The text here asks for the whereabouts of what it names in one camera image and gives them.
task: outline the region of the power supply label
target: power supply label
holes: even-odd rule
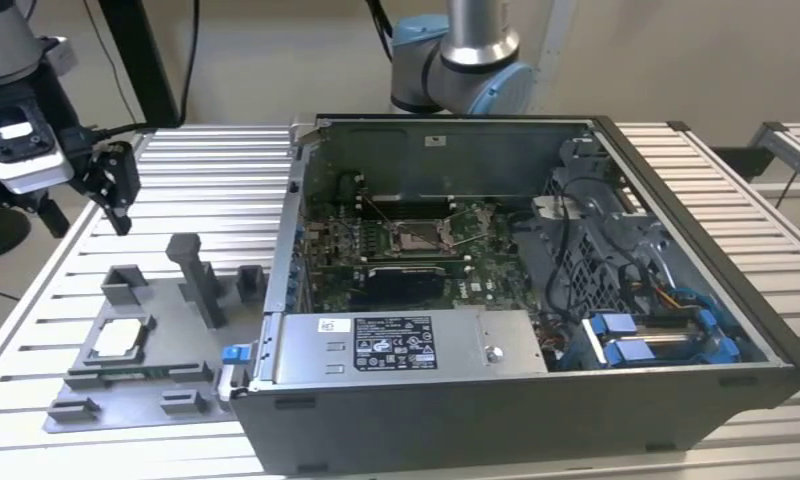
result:
[[[362,372],[439,368],[432,317],[356,318],[355,338]]]

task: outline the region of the beige wall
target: beige wall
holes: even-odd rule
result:
[[[115,53],[97,2],[89,3]],[[510,19],[523,36],[522,56],[535,65],[551,0],[508,3]],[[145,5],[172,87],[180,92],[191,2],[147,0]],[[384,5],[396,21],[444,12],[446,1],[384,0]],[[124,123],[128,117],[81,1],[41,0],[32,25],[37,33],[73,41],[80,67],[64,78],[64,85],[84,121],[101,126]],[[191,122],[279,123],[300,111],[383,112],[390,76],[364,0],[203,2]]]
[[[544,104],[685,120],[715,143],[800,121],[800,0],[578,0]]]

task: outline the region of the aluminum extrusion table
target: aluminum extrusion table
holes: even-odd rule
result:
[[[691,132],[665,123],[620,127],[800,336],[800,232]],[[236,422],[55,435],[41,426],[112,265],[179,275],[168,238],[195,231],[219,273],[270,266],[288,149],[287,127],[193,126],[137,139],[144,188],[131,235],[116,237],[89,205],[0,330],[0,478],[271,478]],[[689,452],[356,478],[543,477],[800,478],[800,393],[774,410],[738,415]]]

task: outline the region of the yellow wire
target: yellow wire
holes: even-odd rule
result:
[[[667,302],[677,308],[683,308],[682,305],[679,305],[679,302],[677,302],[673,297],[670,295],[667,295],[667,292],[665,292],[661,288],[655,287],[655,290],[658,291],[658,294],[662,296],[662,298],[665,300],[667,300]]]

